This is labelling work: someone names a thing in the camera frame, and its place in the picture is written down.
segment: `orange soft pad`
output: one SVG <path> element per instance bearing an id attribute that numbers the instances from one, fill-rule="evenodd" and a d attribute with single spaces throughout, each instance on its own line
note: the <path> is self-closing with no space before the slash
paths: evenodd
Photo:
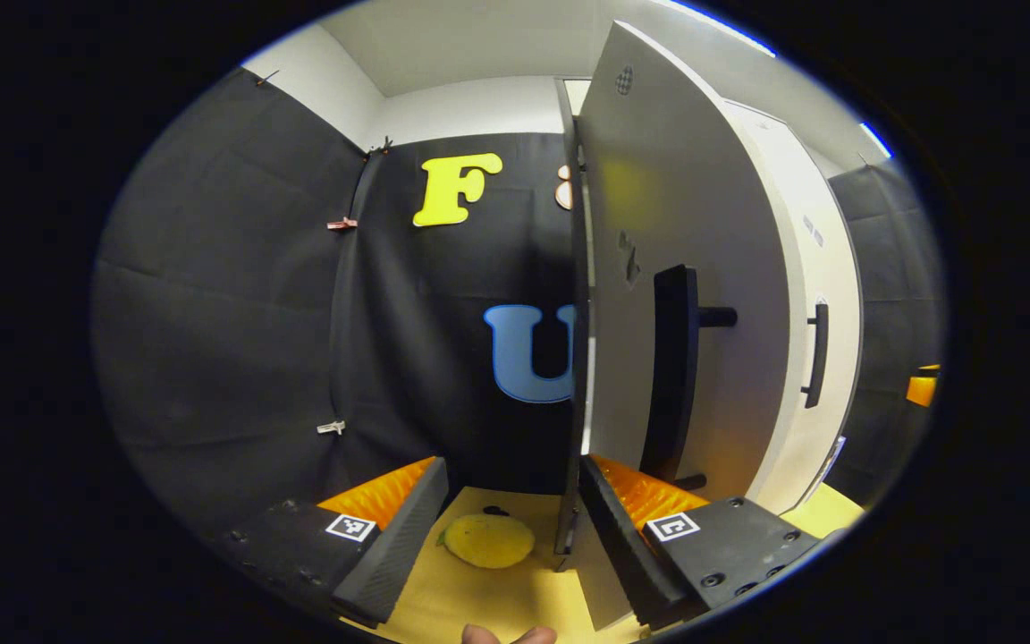
<path id="1" fill-rule="evenodd" d="M 633 521 L 634 530 L 642 532 L 642 527 L 654 518 L 668 517 L 671 514 L 686 512 L 701 508 L 710 502 L 695 497 L 678 485 L 648 477 L 647 474 L 618 464 L 610 457 L 590 455 L 607 478 L 614 495 L 618 497 L 622 508 L 626 508 Z"/>
<path id="2" fill-rule="evenodd" d="M 412 494 L 416 481 L 420 480 L 428 465 L 437 460 L 435 456 L 416 461 L 401 469 L 392 470 L 382 477 L 376 477 L 354 488 L 343 492 L 328 501 L 318 503 L 318 508 L 348 514 L 352 517 L 368 518 L 376 521 L 380 530 L 387 529 L 388 522 L 396 517 L 400 506 Z"/>

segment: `black handle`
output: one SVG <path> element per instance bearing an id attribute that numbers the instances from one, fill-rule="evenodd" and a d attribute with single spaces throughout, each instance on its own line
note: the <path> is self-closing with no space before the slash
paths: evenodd
<path id="1" fill-rule="evenodd" d="M 698 306 L 698 274 L 679 265 L 654 274 L 654 384 L 639 471 L 674 482 L 698 375 L 698 330 L 732 327 L 736 311 Z"/>
<path id="2" fill-rule="evenodd" d="M 810 325 L 817 326 L 817 343 L 813 348 L 813 374 L 810 375 L 810 386 L 801 387 L 805 398 L 804 408 L 817 407 L 821 403 L 821 386 L 825 383 L 825 357 L 829 353 L 829 305 L 825 302 L 817 304 L 817 317 L 810 318 Z"/>

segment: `black fabric backdrop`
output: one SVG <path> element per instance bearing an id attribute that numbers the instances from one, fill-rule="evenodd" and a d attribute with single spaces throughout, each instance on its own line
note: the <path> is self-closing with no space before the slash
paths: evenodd
<path id="1" fill-rule="evenodd" d="M 99 246 L 92 329 L 107 411 L 169 508 L 217 530 L 342 489 L 329 327 L 362 152 L 238 69 L 140 161 Z"/>
<path id="2" fill-rule="evenodd" d="M 494 152 L 469 219 L 416 227 L 426 160 Z M 344 234 L 333 317 L 333 403 L 348 429 L 342 468 L 358 481 L 431 453 L 461 484 L 560 494 L 572 404 L 521 403 L 491 375 L 491 306 L 537 306 L 537 374 L 566 370 L 572 216 L 555 203 L 560 134 L 433 139 L 372 156 Z"/>
<path id="3" fill-rule="evenodd" d="M 861 272 L 864 318 L 845 447 L 826 482 L 873 505 L 928 428 L 904 394 L 918 367 L 943 362 L 945 274 L 932 225 L 894 160 L 834 176 L 830 188 Z"/>

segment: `yellow letter f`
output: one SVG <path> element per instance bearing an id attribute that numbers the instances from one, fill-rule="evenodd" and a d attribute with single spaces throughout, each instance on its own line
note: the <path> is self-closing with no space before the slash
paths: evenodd
<path id="1" fill-rule="evenodd" d="M 412 224 L 440 226 L 467 221 L 467 208 L 458 205 L 458 195 L 464 193 L 469 203 L 478 201 L 483 196 L 483 173 L 476 168 L 483 168 L 489 174 L 497 174 L 503 170 L 504 162 L 497 155 L 487 152 L 428 160 L 420 167 L 428 172 L 428 188 L 423 196 L 423 207 L 412 217 Z M 460 176 L 466 167 L 473 170 Z"/>

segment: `ceiling light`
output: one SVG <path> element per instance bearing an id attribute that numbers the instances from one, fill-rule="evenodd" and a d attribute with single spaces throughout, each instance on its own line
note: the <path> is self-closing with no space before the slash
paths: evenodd
<path id="1" fill-rule="evenodd" d="M 885 146 L 885 143 L 880 142 L 880 138 L 877 136 L 876 133 L 873 133 L 871 128 L 862 123 L 861 130 L 864 130 L 865 134 L 869 135 L 869 139 L 871 139 L 871 142 L 876 143 L 877 146 L 880 147 L 880 151 L 883 152 L 885 159 L 892 159 L 892 152 L 888 151 L 888 147 Z"/>
<path id="2" fill-rule="evenodd" d="M 713 26 L 713 28 L 718 29 L 719 31 L 724 31 L 730 34 L 730 36 L 732 37 L 736 37 L 736 39 L 748 44 L 749 47 L 753 47 L 759 50 L 761 54 L 767 55 L 767 57 L 769 58 L 777 58 L 777 54 L 770 50 L 769 47 L 765 47 L 765 45 L 761 44 L 761 42 L 757 42 L 755 39 L 752 39 L 752 37 L 747 36 L 747 34 L 741 33 L 739 30 L 731 28 L 730 25 L 723 24 L 722 22 L 719 21 L 715 21 L 714 18 L 705 15 L 705 13 L 699 12 L 697 9 L 694 9 L 692 7 L 687 7 L 686 4 L 675 3 L 674 0 L 650 0 L 650 1 L 651 3 L 661 4 L 662 7 L 675 9 L 675 11 L 686 13 L 686 15 L 688 16 L 697 18 L 697 20 L 702 21 L 705 24 L 710 24 L 711 26 Z"/>

